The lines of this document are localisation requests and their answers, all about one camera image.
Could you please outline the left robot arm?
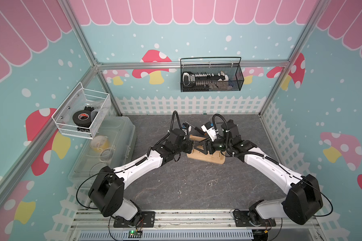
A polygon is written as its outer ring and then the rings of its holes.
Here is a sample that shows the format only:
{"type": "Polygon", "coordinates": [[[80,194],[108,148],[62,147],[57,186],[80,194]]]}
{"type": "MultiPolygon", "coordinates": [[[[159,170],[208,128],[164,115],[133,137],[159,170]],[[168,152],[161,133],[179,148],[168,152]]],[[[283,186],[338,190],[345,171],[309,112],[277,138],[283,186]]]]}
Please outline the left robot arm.
{"type": "Polygon", "coordinates": [[[123,218],[132,225],[142,220],[142,211],[124,197],[125,189],[146,173],[170,161],[181,153],[190,154],[193,141],[182,130],[177,111],[174,111],[167,134],[142,157],[120,167],[102,168],[92,183],[88,197],[104,217],[123,218]]]}

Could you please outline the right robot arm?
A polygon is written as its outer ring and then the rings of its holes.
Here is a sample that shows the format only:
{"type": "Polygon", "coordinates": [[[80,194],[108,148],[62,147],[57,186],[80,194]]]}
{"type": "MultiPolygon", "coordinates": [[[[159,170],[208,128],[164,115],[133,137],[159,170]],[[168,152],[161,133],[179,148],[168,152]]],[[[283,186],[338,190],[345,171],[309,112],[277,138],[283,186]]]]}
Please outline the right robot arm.
{"type": "Polygon", "coordinates": [[[261,172],[285,194],[284,198],[262,199],[254,203],[247,213],[252,226],[261,226],[274,218],[289,218],[298,225],[304,225],[323,208],[319,183],[313,175],[303,176],[292,171],[266,155],[255,143],[243,140],[233,120],[215,114],[198,130],[207,137],[195,144],[196,151],[205,155],[220,152],[225,157],[237,158],[261,172]]]}

